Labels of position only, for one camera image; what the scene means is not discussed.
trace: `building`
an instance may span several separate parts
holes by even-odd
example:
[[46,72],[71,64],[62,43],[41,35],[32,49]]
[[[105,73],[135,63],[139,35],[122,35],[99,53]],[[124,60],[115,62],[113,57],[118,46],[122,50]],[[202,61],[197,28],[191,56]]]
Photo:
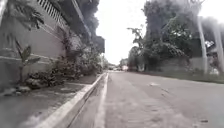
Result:
[[44,19],[45,24],[40,24],[40,29],[29,31],[18,22],[10,26],[2,22],[0,26],[0,87],[18,79],[19,58],[14,52],[16,46],[6,40],[4,33],[13,32],[22,47],[31,45],[32,57],[41,58],[37,64],[27,69],[29,71],[43,70],[49,65],[50,59],[57,60],[60,55],[65,54],[59,27],[71,31],[74,44],[91,39],[91,33],[76,0],[32,0],[30,5],[40,12]]

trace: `road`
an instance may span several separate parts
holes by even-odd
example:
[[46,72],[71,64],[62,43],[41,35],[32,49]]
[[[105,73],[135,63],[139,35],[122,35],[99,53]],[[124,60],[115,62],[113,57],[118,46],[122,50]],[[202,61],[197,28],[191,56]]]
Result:
[[106,99],[90,101],[70,128],[224,128],[223,98],[221,84],[110,72]]

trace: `sky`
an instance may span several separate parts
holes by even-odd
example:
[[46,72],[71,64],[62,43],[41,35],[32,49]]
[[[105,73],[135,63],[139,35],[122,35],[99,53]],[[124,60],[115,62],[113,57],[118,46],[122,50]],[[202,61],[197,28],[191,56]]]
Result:
[[[127,28],[146,27],[141,9],[147,0],[100,0],[96,17],[99,20],[97,35],[105,38],[106,59],[112,64],[128,57],[134,35]],[[200,12],[202,17],[214,17],[224,23],[224,0],[206,0]]]

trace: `white curb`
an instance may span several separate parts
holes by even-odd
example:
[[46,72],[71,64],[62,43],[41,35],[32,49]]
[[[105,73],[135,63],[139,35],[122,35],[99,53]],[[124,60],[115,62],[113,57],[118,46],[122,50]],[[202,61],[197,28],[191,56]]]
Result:
[[104,87],[101,91],[100,105],[97,111],[93,128],[105,128],[105,113],[106,113],[105,102],[106,102],[106,95],[107,95],[108,77],[109,77],[109,74],[107,73],[104,79]]
[[66,102],[34,128],[67,128],[104,75],[100,75],[92,85],[84,87],[73,99]]

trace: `concrete curb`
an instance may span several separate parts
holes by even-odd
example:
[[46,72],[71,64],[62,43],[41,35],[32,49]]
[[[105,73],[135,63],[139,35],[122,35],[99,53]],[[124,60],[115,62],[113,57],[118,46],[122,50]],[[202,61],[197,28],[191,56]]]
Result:
[[84,87],[74,98],[63,104],[34,128],[67,128],[105,74],[101,74],[93,84]]

